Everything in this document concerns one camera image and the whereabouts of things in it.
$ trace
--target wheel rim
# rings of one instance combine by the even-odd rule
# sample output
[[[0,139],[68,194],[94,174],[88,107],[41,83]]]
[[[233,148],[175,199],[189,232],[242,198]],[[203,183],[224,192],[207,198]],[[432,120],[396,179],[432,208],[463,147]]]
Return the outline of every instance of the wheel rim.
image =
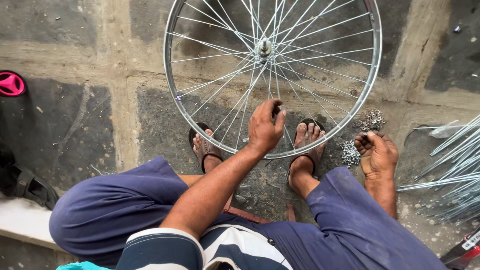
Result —
[[[327,117],[328,121],[333,122],[332,123],[333,128],[331,128],[323,137],[320,137],[319,139],[312,142],[311,144],[309,144],[307,146],[304,146],[304,147],[301,147],[301,148],[298,148],[298,149],[292,149],[293,148],[292,140],[294,140],[294,138],[292,138],[293,137],[293,132],[290,131],[290,130],[284,130],[284,141],[285,141],[284,142],[284,148],[279,147],[278,149],[276,149],[276,150],[272,151],[271,153],[267,154],[264,157],[264,159],[286,158],[286,157],[296,155],[298,153],[305,152],[305,151],[307,151],[309,149],[312,149],[314,147],[317,147],[320,144],[326,142],[328,139],[335,136],[338,132],[340,132],[352,120],[352,118],[355,116],[355,114],[360,110],[362,105],[365,103],[366,98],[371,91],[373,83],[374,83],[374,81],[377,77],[378,67],[379,67],[379,64],[380,64],[380,58],[381,58],[380,56],[381,56],[381,51],[382,51],[382,28],[381,28],[381,21],[380,21],[380,16],[379,16],[379,13],[378,13],[378,8],[377,8],[376,2],[374,0],[363,0],[363,1],[361,1],[361,0],[350,0],[350,1],[346,1],[344,3],[338,3],[337,5],[334,4],[335,0],[330,2],[328,5],[326,3],[323,3],[322,6],[319,7],[321,12],[318,12],[318,16],[311,16],[310,19],[308,19],[307,15],[309,15],[309,13],[305,12],[300,17],[300,19],[298,19],[298,21],[296,22],[297,24],[296,25],[294,24],[295,27],[285,25],[285,27],[283,27],[283,28],[281,26],[279,27],[276,24],[278,24],[279,22],[281,22],[281,23],[285,22],[288,19],[290,19],[290,18],[287,18],[288,11],[287,11],[287,7],[285,7],[286,6],[285,1],[283,1],[283,0],[270,1],[270,2],[273,2],[272,8],[271,8],[271,13],[273,13],[273,15],[271,15],[271,17],[266,16],[267,19],[264,19],[263,25],[264,25],[265,29],[260,28],[261,25],[262,25],[262,21],[261,21],[262,17],[260,17],[260,18],[257,17],[255,8],[252,8],[252,7],[257,7],[258,6],[259,8],[257,10],[259,10],[260,5],[261,5],[260,2],[252,3],[251,0],[239,0],[238,2],[240,4],[242,4],[244,6],[244,9],[249,12],[250,19],[252,20],[252,25],[251,25],[251,30],[250,30],[251,32],[249,32],[247,34],[245,32],[240,32],[240,30],[238,30],[235,27],[235,20],[231,19],[234,15],[234,12],[229,14],[229,11],[226,11],[226,9],[224,8],[225,3],[222,4],[221,1],[219,1],[219,0],[217,0],[217,1],[219,3],[218,5],[221,7],[221,9],[216,10],[214,7],[212,7],[209,4],[209,2],[210,3],[213,2],[212,0],[210,0],[210,1],[199,0],[199,4],[202,4],[203,6],[200,6],[200,5],[195,6],[194,3],[192,3],[192,1],[189,1],[189,3],[192,3],[192,4],[189,4],[189,3],[185,3],[184,0],[175,0],[175,2],[173,4],[173,7],[170,11],[170,15],[168,17],[167,28],[166,28],[166,31],[165,31],[164,67],[165,67],[165,73],[166,73],[166,77],[167,77],[168,86],[170,88],[172,98],[173,98],[174,102],[176,103],[178,109],[180,110],[181,114],[187,120],[189,125],[198,134],[200,134],[203,138],[207,139],[213,145],[215,145],[215,146],[219,147],[220,149],[223,149],[223,150],[225,150],[229,153],[234,154],[237,151],[239,151],[239,149],[241,149],[241,147],[239,147],[239,140],[240,140],[240,134],[241,134],[242,128],[243,128],[244,133],[245,132],[248,133],[248,131],[247,131],[248,129],[245,126],[248,123],[248,119],[249,119],[249,114],[248,113],[245,114],[245,111],[247,110],[248,99],[249,99],[249,96],[251,95],[251,93],[253,91],[255,91],[255,88],[256,88],[256,85],[257,85],[256,83],[258,83],[258,81],[261,81],[261,80],[264,80],[265,84],[270,85],[269,88],[268,88],[268,90],[269,90],[268,91],[268,97],[270,97],[271,95],[273,96],[273,94],[277,92],[277,89],[278,89],[278,94],[279,94],[280,92],[287,92],[288,87],[291,87],[291,89],[288,90],[288,93],[290,93],[290,91],[293,90],[295,95],[298,97],[298,100],[300,101],[300,103],[304,106],[305,110],[307,111],[305,116],[309,117],[309,118],[318,118],[318,117],[313,117],[312,113],[308,110],[307,106],[305,106],[304,102],[302,102],[302,99],[300,98],[300,95],[298,95],[297,91],[302,91],[301,94],[303,95],[303,97],[305,97],[305,95],[307,95],[307,94],[311,94],[311,96],[318,102],[318,105],[317,105],[318,110],[314,113],[314,115],[317,115],[317,116],[321,115],[323,117]],[[294,10],[293,7],[295,6],[295,3],[297,3],[297,2],[298,1],[295,1],[292,4],[290,10]],[[316,0],[313,0],[310,4],[310,7],[315,8],[316,7],[314,5],[315,2],[316,2]],[[351,5],[355,2],[362,2],[364,4],[363,8],[366,10],[366,12],[361,13],[361,14],[356,14],[356,15],[350,17],[350,19],[339,21],[338,24],[333,25],[333,26],[323,25],[323,26],[319,26],[315,29],[305,27],[307,25],[308,26],[311,26],[311,25],[315,26],[314,22],[317,21],[319,18],[322,19],[323,17],[325,17],[327,13],[335,11],[335,10],[339,11],[339,10],[341,10],[341,8],[347,7],[348,5]],[[182,9],[186,5],[188,5],[188,8],[190,9],[191,12],[194,11],[194,12],[198,12],[199,14],[201,13],[202,15],[205,15],[205,18],[209,15],[206,14],[205,11],[202,11],[201,8],[205,8],[205,9],[208,9],[208,10],[212,11],[212,15],[208,18],[209,21],[207,21],[205,19],[198,20],[196,18],[191,18],[191,17],[188,17],[188,16],[182,16],[181,15]],[[287,14],[287,15],[283,15],[283,17],[282,17],[283,21],[282,21],[282,19],[280,19],[280,10],[281,9],[282,9],[283,12],[286,12],[285,14]],[[277,11],[276,12],[277,13],[277,18],[274,20],[273,17],[274,17],[275,11]],[[310,11],[311,12],[316,12],[312,8],[310,8],[308,11],[309,12]],[[295,44],[295,42],[297,42],[300,38],[303,38],[303,37],[306,37],[306,36],[309,36],[309,35],[314,35],[316,33],[320,33],[320,32],[322,32],[322,31],[324,31],[328,28],[332,28],[332,30],[333,30],[334,27],[336,27],[338,25],[346,24],[347,22],[354,21],[354,20],[356,20],[358,18],[361,18],[361,17],[368,18],[368,21],[369,21],[369,24],[370,24],[370,29],[364,29],[363,31],[356,32],[356,33],[351,33],[351,34],[346,33],[344,35],[339,35],[339,38],[336,38],[336,39],[333,39],[333,40],[328,39],[328,40],[325,40],[325,42],[324,42],[324,40],[320,40],[320,42],[315,42],[313,44],[307,44],[306,46],[305,46],[305,44],[302,44],[302,46],[296,46],[297,48],[294,48],[295,46],[291,45],[292,43]],[[218,44],[208,43],[206,41],[202,41],[201,39],[190,38],[183,33],[178,33],[178,32],[175,31],[178,20],[193,21],[197,24],[208,24],[209,28],[213,28],[213,27],[219,28],[219,29],[225,28],[224,29],[225,31],[233,32],[237,37],[242,37],[243,40],[238,38],[238,42],[244,44],[244,49],[245,50],[234,50],[234,49],[227,48],[227,47],[224,47],[224,46],[221,46],[221,45],[218,45]],[[257,31],[258,36],[256,36],[253,33],[252,29]],[[282,35],[284,35],[284,38],[280,42],[278,42],[278,39],[281,38]],[[359,36],[359,35],[371,35],[370,36],[371,37],[371,39],[370,39],[371,47],[370,48],[350,50],[350,51],[347,50],[347,51],[342,51],[340,53],[336,53],[336,52],[335,53],[334,52],[325,53],[325,52],[320,52],[319,50],[317,50],[315,52],[320,53],[320,55],[316,54],[316,55],[312,55],[311,57],[300,58],[300,59],[294,58],[292,56],[293,54],[290,55],[292,57],[284,55],[285,51],[287,53],[290,53],[290,52],[295,52],[295,50],[297,50],[298,52],[303,53],[304,50],[306,50],[308,48],[310,48],[309,51],[312,50],[312,49],[315,50],[317,48],[317,46],[319,46],[323,43],[333,42],[333,41],[336,41],[336,40],[342,40],[343,41],[343,40],[347,40],[350,37]],[[182,57],[173,59],[171,48],[172,48],[172,42],[173,42],[174,38],[178,38],[177,40],[190,40],[190,41],[193,41],[194,43],[198,43],[199,46],[200,45],[210,46],[210,47],[212,47],[216,50],[216,53],[215,54],[210,53],[210,55],[208,55],[206,57],[204,57],[203,55],[200,56],[198,54],[198,57],[195,57],[195,58],[188,59],[187,57],[182,56]],[[352,53],[362,52],[362,51],[367,51],[367,50],[371,50],[371,61],[370,62],[355,60],[352,57],[348,56],[349,54],[352,54]],[[237,57],[239,59],[239,61],[241,59],[244,59],[243,61],[241,61],[237,65],[237,66],[239,66],[240,64],[242,64],[243,67],[241,69],[238,69],[238,68],[235,69],[234,68],[234,69],[232,69],[233,71],[231,71],[231,72],[225,71],[225,72],[223,72],[224,74],[218,75],[214,80],[209,79],[209,80],[207,80],[206,83],[202,83],[202,84],[191,83],[191,85],[189,85],[187,87],[181,87],[180,90],[177,89],[174,77],[178,77],[178,72],[173,71],[173,68],[172,68],[173,63],[176,63],[176,62],[192,62],[192,61],[205,60],[205,59],[208,59],[208,60],[217,59],[217,60],[222,61],[223,57],[229,57],[229,58],[230,57]],[[308,61],[314,61],[314,60],[317,60],[317,59],[320,59],[320,58],[334,58],[334,57],[335,57],[335,59],[341,58],[341,59],[346,60],[346,61],[353,61],[353,62],[358,62],[360,64],[368,65],[369,66],[368,75],[365,76],[365,79],[362,80],[362,79],[358,79],[358,78],[355,78],[355,77],[352,77],[352,76],[347,76],[347,75],[344,75],[344,74],[341,74],[341,73],[337,73],[333,70],[328,70],[328,69],[325,69],[325,68],[321,68],[319,66],[316,66],[315,64],[311,64],[311,62],[308,62]],[[352,81],[363,82],[364,86],[363,86],[360,94],[355,95],[355,94],[350,93],[350,96],[353,96],[354,98],[356,98],[356,101],[352,102],[352,105],[349,108],[349,111],[347,111],[347,110],[345,110],[345,109],[343,109],[339,106],[336,106],[335,103],[333,103],[331,101],[329,102],[329,100],[327,100],[326,98],[323,98],[321,94],[318,94],[318,92],[316,92],[317,89],[315,89],[315,90],[309,89],[307,84],[304,82],[304,80],[309,80],[310,81],[310,79],[312,79],[312,80],[316,81],[317,83],[319,83],[319,85],[322,85],[325,88],[328,88],[328,90],[332,89],[331,91],[333,91],[333,89],[334,89],[336,91],[339,91],[338,94],[340,94],[340,92],[341,92],[341,94],[345,95],[345,96],[349,95],[347,93],[347,91],[339,89],[339,87],[332,87],[332,85],[329,85],[328,83],[327,84],[322,84],[322,82],[320,82],[319,80],[315,80],[315,79],[313,79],[309,76],[306,76],[302,72],[296,71],[296,69],[293,68],[290,65],[290,63],[292,63],[292,65],[293,65],[293,64],[295,64],[295,62],[300,62],[300,63],[303,63],[303,64],[308,65],[308,66],[313,66],[315,68],[319,68],[322,71],[324,71],[325,73],[329,73],[329,74],[332,73],[332,74],[336,74],[337,76],[347,77],[347,78],[351,79]],[[262,72],[268,71],[268,73],[264,73],[264,77],[261,78],[261,75],[260,75],[261,72],[260,71],[262,71]],[[238,119],[239,122],[241,121],[240,122],[240,130],[238,131],[238,137],[235,136],[236,138],[233,138],[233,144],[232,145],[227,145],[226,143],[223,143],[223,140],[225,139],[227,134],[225,133],[224,135],[217,136],[217,135],[219,135],[218,133],[220,133],[220,132],[217,132],[217,130],[215,130],[215,135],[216,136],[215,136],[215,138],[211,138],[210,136],[208,136],[208,134],[205,131],[203,131],[196,124],[196,120],[194,120],[193,116],[199,110],[201,111],[202,108],[204,110],[208,108],[208,105],[210,104],[208,102],[210,101],[210,99],[212,99],[215,96],[215,93],[218,93],[218,92],[222,93],[222,91],[224,91],[224,89],[227,89],[227,86],[223,87],[223,85],[224,84],[228,85],[229,83],[227,83],[227,81],[229,82],[230,78],[232,78],[232,80],[233,80],[237,75],[250,74],[250,72],[252,73],[252,75],[250,77],[250,84],[248,85],[248,88],[245,89],[245,91],[242,93],[241,98],[238,100],[237,103],[232,103],[231,105],[228,106],[228,111],[229,112],[228,112],[227,116],[224,118],[224,120],[221,121],[221,123],[219,124],[219,125],[222,125],[222,124],[226,123],[227,124],[226,126],[228,126],[230,120],[227,121],[227,118],[228,117],[231,118],[233,115],[235,115],[233,117],[233,121],[230,123],[230,126],[232,126],[235,119]],[[271,87],[276,82],[274,82],[273,79],[270,79],[267,82],[267,80],[265,79],[265,76],[270,75],[270,72],[272,72],[276,75],[276,77],[277,77],[276,82],[283,81],[283,88],[281,88],[281,87]],[[295,79],[288,79],[287,74],[289,74],[289,75],[292,74],[292,77],[296,76],[296,78]],[[214,86],[213,88],[211,88],[211,90],[208,91],[207,94],[205,94],[204,96],[203,96],[203,93],[201,95],[199,94],[199,96],[203,96],[203,97],[200,98],[201,103],[197,102],[198,106],[196,108],[194,108],[194,110],[192,110],[191,108],[186,108],[185,99],[189,98],[189,94],[191,94],[191,93],[193,93],[193,92],[195,92],[199,89],[202,89],[202,88],[204,88],[203,91],[206,91],[206,89],[208,89],[209,87],[205,87],[205,86],[213,86],[215,84],[217,86]],[[328,106],[335,105],[337,108],[345,111],[346,112],[345,116],[343,116],[343,118],[341,118],[341,120],[338,120],[338,118],[337,118],[337,121],[336,121],[335,120],[336,118],[331,115],[332,113],[329,113],[329,111],[325,108],[326,104]]]

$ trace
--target leather slipper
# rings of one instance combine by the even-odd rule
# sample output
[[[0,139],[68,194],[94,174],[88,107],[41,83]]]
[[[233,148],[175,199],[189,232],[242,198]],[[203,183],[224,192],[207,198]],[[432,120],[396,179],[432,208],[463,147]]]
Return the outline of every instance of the leather slipper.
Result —
[[[203,129],[204,131],[209,129],[209,130],[212,130],[207,124],[205,124],[204,122],[198,122],[197,125]],[[193,151],[193,138],[195,138],[195,135],[197,134],[197,132],[190,128],[190,130],[188,131],[188,141],[190,143],[190,148],[192,149]],[[207,155],[214,155],[216,157],[218,157],[221,161],[223,161],[223,158],[222,158],[222,152],[220,151],[220,149],[216,146],[214,146],[213,144],[211,144],[209,141],[203,139],[203,143],[202,143],[202,146],[200,147],[200,149],[198,149],[198,153],[195,153],[197,158],[198,158],[198,162],[200,163],[201,167],[202,167],[202,171],[205,173],[205,166],[204,166],[204,159]]]
[[[326,130],[325,130],[325,127],[324,127],[321,123],[319,123],[318,121],[313,120],[312,118],[305,118],[305,119],[303,119],[302,121],[300,121],[300,122],[297,124],[297,126],[295,127],[295,135],[294,135],[294,138],[295,138],[295,139],[297,138],[297,127],[298,127],[298,125],[301,124],[301,123],[305,123],[305,124],[307,125],[307,127],[308,127],[308,125],[309,125],[310,123],[314,123],[314,124],[316,124],[317,126],[320,127],[320,132],[322,132],[322,130],[326,131]],[[301,141],[295,146],[295,149],[298,149],[298,148],[300,148],[300,147],[304,147],[304,146],[306,146],[306,145],[309,145],[310,143],[311,143],[310,138],[308,137],[308,135],[306,135],[305,138],[304,138],[303,140],[301,140]],[[316,148],[316,147],[313,148],[313,149],[310,149],[310,150],[308,150],[308,151],[305,151],[305,152],[303,152],[303,153],[300,153],[300,154],[297,154],[297,155],[293,156],[292,159],[291,159],[291,161],[290,161],[290,164],[289,164],[289,166],[288,166],[287,179],[285,180],[285,184],[287,185],[287,188],[290,189],[290,190],[291,190],[291,187],[290,187],[290,185],[288,184],[288,178],[290,177],[290,166],[292,165],[292,163],[293,163],[297,158],[299,158],[299,157],[301,157],[301,156],[307,156],[307,157],[309,157],[309,158],[312,160],[312,162],[313,162],[313,172],[312,172],[312,175],[314,175],[314,174],[316,173],[317,165],[318,165],[318,163],[320,162],[320,157],[319,157],[319,155],[318,155],[318,151],[317,151],[317,148]]]

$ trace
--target concrete floor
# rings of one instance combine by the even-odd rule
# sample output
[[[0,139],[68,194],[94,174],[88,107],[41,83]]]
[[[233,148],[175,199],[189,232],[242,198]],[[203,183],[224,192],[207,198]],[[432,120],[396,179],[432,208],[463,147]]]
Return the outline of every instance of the concrete floor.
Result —
[[[0,123],[5,127],[0,136],[20,162],[61,194],[98,171],[121,172],[157,155],[178,173],[201,172],[186,140],[186,122],[176,106],[162,98],[170,95],[162,59],[169,1],[2,4],[0,63],[2,69],[22,74],[29,85],[28,95],[0,98]],[[475,39],[480,38],[480,1],[382,1],[379,8],[383,61],[362,111],[384,113],[383,131],[401,153],[396,172],[401,185],[435,159],[428,153],[440,143],[425,132],[410,134],[412,127],[467,122],[480,113],[480,78],[471,76],[480,74],[480,40]],[[456,25],[463,28],[460,34],[451,31]],[[177,53],[187,55],[181,49]],[[186,72],[185,77],[199,74]],[[221,115],[221,109],[212,111]],[[301,115],[292,112],[289,117],[296,123]],[[358,131],[346,128],[329,141],[318,176],[341,166],[340,143]],[[235,206],[280,221],[287,218],[289,202],[298,221],[313,222],[302,200],[284,188],[288,160],[266,163],[261,161],[244,180],[252,199],[243,204],[233,200]],[[351,169],[362,182],[361,169]],[[441,255],[477,223],[432,225],[416,215],[416,205],[436,196],[431,191],[399,193],[398,214],[402,225]],[[6,258],[15,256],[9,249],[0,251]],[[10,265],[0,260],[0,268],[4,266]],[[480,261],[470,268],[480,269]]]

